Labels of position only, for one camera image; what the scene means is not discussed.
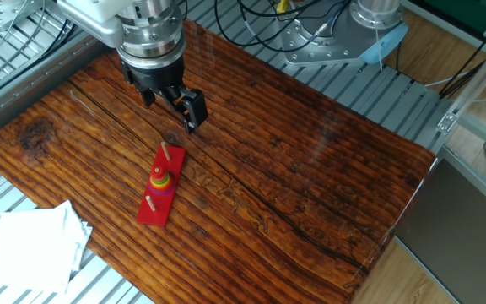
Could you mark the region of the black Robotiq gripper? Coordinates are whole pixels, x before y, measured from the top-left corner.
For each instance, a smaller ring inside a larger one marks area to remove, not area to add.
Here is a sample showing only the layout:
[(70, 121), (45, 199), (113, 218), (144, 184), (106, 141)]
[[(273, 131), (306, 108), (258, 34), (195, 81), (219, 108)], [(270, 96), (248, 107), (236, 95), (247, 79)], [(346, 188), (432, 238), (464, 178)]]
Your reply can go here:
[(143, 87), (139, 92), (146, 108), (155, 103), (152, 90), (160, 89), (158, 95), (182, 119), (187, 134), (192, 134), (208, 118), (203, 92), (198, 89), (189, 90), (183, 85), (183, 56), (171, 61), (159, 57), (124, 57), (121, 53), (119, 56), (124, 79), (129, 84)]

